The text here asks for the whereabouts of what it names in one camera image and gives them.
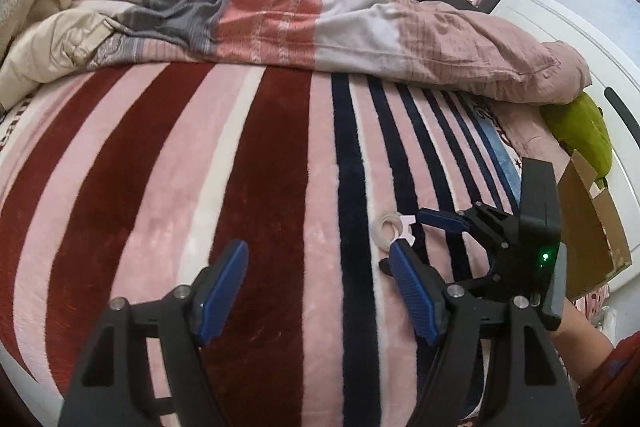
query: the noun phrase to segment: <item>person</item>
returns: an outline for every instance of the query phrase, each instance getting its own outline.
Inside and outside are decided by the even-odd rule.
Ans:
[[[614,348],[565,300],[560,327],[550,337],[567,372],[580,385],[576,400],[584,426],[640,425],[640,331]]]

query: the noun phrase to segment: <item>dark red stripe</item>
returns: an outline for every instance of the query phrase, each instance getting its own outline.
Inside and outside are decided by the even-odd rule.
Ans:
[[[303,394],[303,226],[311,73],[268,68],[244,124],[210,260],[234,237],[249,268],[203,351],[234,427],[296,427]]]
[[[20,365],[14,331],[15,273],[40,195],[71,140],[102,97],[129,68],[97,71],[49,125],[18,173],[0,216],[0,339]]]
[[[51,268],[46,346],[65,394],[109,300],[120,255],[168,134],[212,64],[170,64],[125,113],[87,174]]]

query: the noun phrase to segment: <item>forearm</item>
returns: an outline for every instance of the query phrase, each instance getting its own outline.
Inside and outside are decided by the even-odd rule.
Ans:
[[[569,375],[579,384],[589,378],[613,351],[613,344],[594,328],[568,300],[564,301],[562,323],[550,332]]]

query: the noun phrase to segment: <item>red sleeve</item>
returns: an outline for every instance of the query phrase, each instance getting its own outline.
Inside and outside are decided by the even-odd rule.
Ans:
[[[640,331],[621,341],[578,390],[582,424],[597,427],[613,410],[630,382],[640,374]]]

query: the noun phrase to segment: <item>bed sheet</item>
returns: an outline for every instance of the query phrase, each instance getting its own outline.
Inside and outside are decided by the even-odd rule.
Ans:
[[[239,237],[247,276],[202,352],[233,424],[404,425],[433,351],[378,270],[369,223],[477,200],[510,211],[520,191],[482,98],[358,74],[104,68],[44,86],[0,132],[2,365],[42,388],[50,418],[110,298],[161,298]],[[412,232],[448,282],[487,271],[473,239]],[[466,413],[485,372],[479,349]]]

